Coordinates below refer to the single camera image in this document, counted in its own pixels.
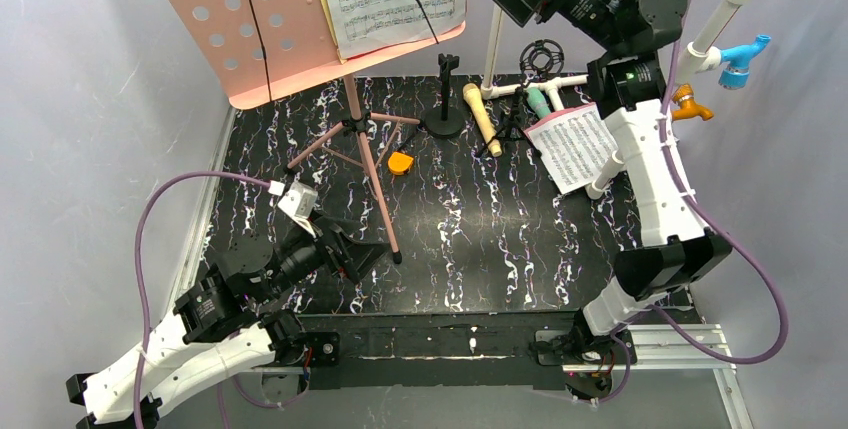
orange faucet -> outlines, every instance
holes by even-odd
[[[714,114],[711,110],[695,102],[695,91],[692,90],[692,86],[689,84],[683,84],[680,86],[680,89],[674,93],[671,100],[680,106],[679,110],[672,113],[672,121],[692,119],[695,116],[700,116],[704,121],[708,121],[713,118]]]

metal frame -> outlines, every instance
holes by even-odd
[[[224,126],[221,130],[218,147],[211,162],[212,170],[221,170],[224,165],[227,145],[232,133],[236,109],[230,108]],[[208,221],[215,205],[215,195],[219,181],[207,178],[195,210],[195,221],[186,236],[185,257],[179,272],[174,279],[174,285],[168,299],[168,308],[173,307],[176,298],[185,292],[197,275],[198,265],[203,252]],[[688,324],[683,328],[709,347],[730,354],[727,339],[718,324]],[[634,325],[630,326],[639,362],[632,366],[633,370],[712,370],[716,386],[724,402],[728,421],[733,429],[753,429],[751,418],[742,397],[742,391],[736,380],[736,367],[712,359],[690,346],[674,330],[667,325]],[[565,372],[593,370],[586,366],[563,366]],[[618,365],[614,370],[623,370]],[[267,374],[300,373],[300,368],[256,367],[249,372]]]

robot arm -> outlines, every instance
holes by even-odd
[[[493,1],[520,26],[533,16],[541,23],[560,14],[606,50],[588,65],[588,94],[630,175],[644,246],[615,256],[615,277],[582,308],[559,348],[574,356],[606,353],[613,345],[610,334],[669,292],[703,277],[731,250],[690,210],[669,174],[664,145],[681,167],[670,124],[663,138],[668,142],[660,142],[666,82],[656,51],[680,38],[687,1]]]
[[[350,240],[341,227],[312,210],[314,190],[294,183],[280,202],[298,224],[279,244],[241,236],[211,258],[208,273],[175,302],[152,331],[141,394],[145,427],[194,394],[239,372],[293,363],[310,342],[292,311],[264,308],[321,266],[358,283],[387,244]],[[85,406],[77,428],[134,427],[133,384],[140,344],[97,374],[76,374],[66,385],[71,402]]]

blue faucet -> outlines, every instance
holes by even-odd
[[[751,60],[757,57],[771,42],[771,37],[766,35],[757,36],[753,44],[736,46],[721,51],[721,62],[730,64],[721,73],[718,80],[719,85],[725,89],[742,89],[748,83],[748,66]]]

cream microphone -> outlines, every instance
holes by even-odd
[[[500,157],[503,154],[501,143],[498,140],[492,139],[495,136],[495,128],[492,126],[489,113],[486,112],[486,107],[483,105],[483,95],[480,94],[480,89],[476,84],[466,84],[462,88],[462,98],[471,107],[474,120],[477,121],[480,132],[483,133],[483,141],[491,141],[489,142],[489,152],[495,157]]]

